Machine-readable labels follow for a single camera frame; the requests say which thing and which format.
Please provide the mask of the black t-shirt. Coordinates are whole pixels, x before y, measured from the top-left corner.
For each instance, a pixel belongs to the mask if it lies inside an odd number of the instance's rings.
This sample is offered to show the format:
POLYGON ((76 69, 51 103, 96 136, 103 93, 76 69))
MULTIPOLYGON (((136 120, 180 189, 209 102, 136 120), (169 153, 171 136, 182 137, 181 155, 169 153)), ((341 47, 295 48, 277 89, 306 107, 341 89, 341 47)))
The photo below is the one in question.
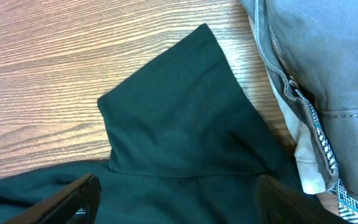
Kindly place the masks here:
POLYGON ((261 223, 261 175, 302 190, 294 160, 207 25, 101 96, 98 108, 110 158, 1 179, 0 223, 88 173, 101 182, 97 223, 261 223))

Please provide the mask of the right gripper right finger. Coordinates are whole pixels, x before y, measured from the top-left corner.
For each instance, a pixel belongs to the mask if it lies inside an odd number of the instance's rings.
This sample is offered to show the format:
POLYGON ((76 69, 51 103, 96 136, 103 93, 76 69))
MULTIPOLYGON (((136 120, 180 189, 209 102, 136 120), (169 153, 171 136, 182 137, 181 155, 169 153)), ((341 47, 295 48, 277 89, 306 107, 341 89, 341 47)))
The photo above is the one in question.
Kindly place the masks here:
POLYGON ((261 175, 255 192, 260 222, 264 224, 346 224, 320 203, 270 175, 261 175))

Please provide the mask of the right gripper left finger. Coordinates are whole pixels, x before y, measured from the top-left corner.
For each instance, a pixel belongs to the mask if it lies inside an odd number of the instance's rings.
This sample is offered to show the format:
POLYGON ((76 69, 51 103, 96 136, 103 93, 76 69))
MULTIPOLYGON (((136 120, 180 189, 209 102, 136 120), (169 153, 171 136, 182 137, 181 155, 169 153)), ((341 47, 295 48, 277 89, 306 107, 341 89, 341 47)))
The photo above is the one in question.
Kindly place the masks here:
POLYGON ((89 173, 5 224, 93 224, 100 197, 99 178, 89 173))

